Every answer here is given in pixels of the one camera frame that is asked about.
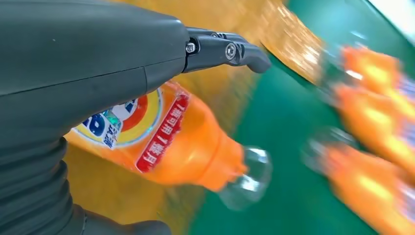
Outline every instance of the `robotic arm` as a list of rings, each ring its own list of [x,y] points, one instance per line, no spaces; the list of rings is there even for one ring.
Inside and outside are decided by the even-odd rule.
[[[74,205],[62,137],[182,73],[271,63],[239,35],[100,0],[0,0],[0,235],[163,235]]]

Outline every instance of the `clear bottle cap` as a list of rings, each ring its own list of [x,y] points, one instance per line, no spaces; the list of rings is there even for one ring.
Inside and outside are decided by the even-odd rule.
[[[341,44],[329,45],[325,50],[324,75],[319,82],[319,95],[321,99],[334,107],[338,106],[336,87],[347,85],[355,87],[363,77],[361,74],[345,70],[344,68],[344,49],[345,47],[360,48],[364,47],[366,37],[358,32],[351,31],[345,41]]]
[[[234,211],[242,211],[261,200],[273,170],[271,158],[265,150],[245,147],[244,154],[246,173],[218,192],[223,203]]]
[[[311,170],[325,175],[327,167],[330,167],[325,161],[328,146],[341,148],[342,146],[356,147],[356,145],[351,135],[338,128],[327,127],[305,144],[302,149],[302,160]]]

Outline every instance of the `red label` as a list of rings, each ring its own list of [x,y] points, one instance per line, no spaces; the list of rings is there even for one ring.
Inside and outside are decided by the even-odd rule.
[[[173,141],[174,135],[180,131],[183,114],[188,105],[189,96],[187,94],[181,93],[176,96],[160,126],[137,160],[136,167],[140,172],[149,172],[160,162],[166,148]]]

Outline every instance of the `blurred bottle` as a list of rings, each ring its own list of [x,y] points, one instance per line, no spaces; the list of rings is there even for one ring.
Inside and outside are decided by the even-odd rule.
[[[399,168],[350,146],[340,130],[309,141],[304,160],[329,180],[335,195],[379,234],[415,234],[415,190]]]
[[[335,89],[347,130],[364,146],[405,170],[415,180],[414,126],[387,96],[346,85]]]
[[[407,78],[400,68],[398,59],[368,49],[361,44],[343,47],[334,64],[339,66],[344,75],[337,82],[361,87],[389,97],[397,111],[409,121],[415,122],[415,83]],[[324,83],[333,84],[333,79],[326,77]]]

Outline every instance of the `orange detergent bottle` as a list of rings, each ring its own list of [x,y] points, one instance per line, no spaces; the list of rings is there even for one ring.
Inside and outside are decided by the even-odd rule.
[[[336,99],[348,131],[376,155],[404,169],[415,180],[414,125],[387,96],[339,85]]]
[[[351,83],[390,97],[397,110],[415,122],[415,83],[400,72],[398,59],[367,47],[345,47],[343,60]]]
[[[259,201],[271,177],[264,150],[229,138],[207,105],[174,82],[90,117],[65,138],[150,181],[203,186],[234,210]]]
[[[415,189],[400,169],[339,140],[310,140],[306,164],[318,167],[335,195],[379,234],[415,234]]]

